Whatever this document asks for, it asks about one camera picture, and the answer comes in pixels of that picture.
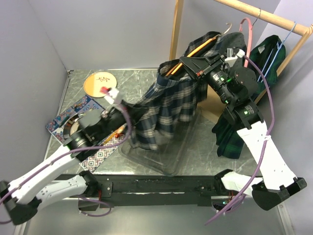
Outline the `blue wire hanger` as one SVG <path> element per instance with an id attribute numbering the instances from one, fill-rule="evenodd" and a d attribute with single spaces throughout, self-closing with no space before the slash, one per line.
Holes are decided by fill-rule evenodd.
<path id="1" fill-rule="evenodd" d="M 264 73 L 264 77 L 267 76 L 267 74 L 270 72 L 272 65 L 274 64 L 276 57 L 279 54 L 279 51 L 281 50 L 282 47 L 284 47 L 284 43 L 287 40 L 287 38 L 290 36 L 290 34 L 293 32 L 294 28 L 296 27 L 297 22 L 294 21 L 293 27 L 291 28 L 291 30 L 289 31 L 289 33 L 287 34 L 287 36 L 284 38 L 283 41 L 279 42 L 277 41 L 276 46 L 271 50 L 264 67 L 262 68 L 261 72 L 264 72 L 265 69 L 267 69 Z"/>

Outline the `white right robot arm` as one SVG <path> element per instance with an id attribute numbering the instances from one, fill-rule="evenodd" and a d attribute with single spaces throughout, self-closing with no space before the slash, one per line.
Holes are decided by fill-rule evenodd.
<path id="1" fill-rule="evenodd" d="M 231 69 L 223 55 L 213 58 L 181 57 L 191 78 L 205 81 L 226 105 L 222 116 L 244 141 L 257 163 L 261 177 L 245 176 L 230 169 L 215 176 L 214 190 L 225 195 L 237 191 L 251 196 L 265 211 L 276 207 L 307 186 L 287 166 L 270 137 L 267 126 L 251 96 L 258 90 L 255 72 L 243 66 Z"/>

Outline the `navy white plaid skirt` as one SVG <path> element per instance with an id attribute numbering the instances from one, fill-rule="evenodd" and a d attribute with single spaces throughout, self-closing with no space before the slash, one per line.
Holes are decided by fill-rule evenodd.
<path id="1" fill-rule="evenodd" d="M 135 103 L 136 107 L 147 108 L 147 112 L 133 128 L 133 146 L 157 150 L 155 131 L 173 138 L 176 122 L 191 121 L 197 104 L 207 98 L 208 84 L 205 81 L 191 78 L 183 68 L 174 75 L 168 74 L 178 64 L 179 59 L 161 63 L 155 82 Z"/>

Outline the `pink plastic hanger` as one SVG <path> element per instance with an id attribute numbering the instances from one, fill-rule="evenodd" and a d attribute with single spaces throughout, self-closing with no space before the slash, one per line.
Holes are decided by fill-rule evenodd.
<path id="1" fill-rule="evenodd" d="M 246 49 L 246 57 L 249 58 L 252 46 L 252 38 L 253 38 L 253 26 L 251 20 L 248 17 L 242 19 L 239 25 L 239 31 L 242 32 L 243 30 L 243 23 L 247 21 L 248 24 L 248 41 L 247 41 L 247 49 Z"/>

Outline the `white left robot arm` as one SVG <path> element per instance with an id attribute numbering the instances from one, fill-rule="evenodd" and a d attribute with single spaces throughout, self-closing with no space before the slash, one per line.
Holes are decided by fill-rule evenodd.
<path id="1" fill-rule="evenodd" d="M 100 186 L 94 175 L 85 170 L 76 176 L 53 184 L 66 169 L 94 155 L 103 140 L 123 124 L 127 125 L 127 140 L 132 128 L 147 112 L 127 102 L 114 104 L 109 111 L 92 110 L 81 115 L 78 129 L 71 134 L 54 154 L 34 169 L 11 182 L 1 181 L 0 202 L 10 222 L 20 225 L 30 220 L 40 209 L 66 197 L 95 195 Z"/>

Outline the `green plaid skirt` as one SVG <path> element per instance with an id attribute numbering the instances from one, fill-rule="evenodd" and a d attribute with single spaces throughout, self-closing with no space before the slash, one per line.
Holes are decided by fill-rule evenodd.
<path id="1" fill-rule="evenodd" d="M 281 39 L 277 35 L 271 35 L 265 38 L 258 46 L 250 53 L 250 59 L 258 66 L 260 70 L 265 65 L 265 62 L 276 46 L 277 41 Z M 265 77 L 268 85 L 271 87 L 277 82 L 277 69 L 286 58 L 285 46 L 281 48 L 270 72 Z M 239 137 L 233 127 L 227 122 L 224 117 L 220 117 L 217 124 L 213 127 L 212 132 L 216 134 L 217 155 L 229 158 L 238 159 L 244 146 L 244 141 Z"/>

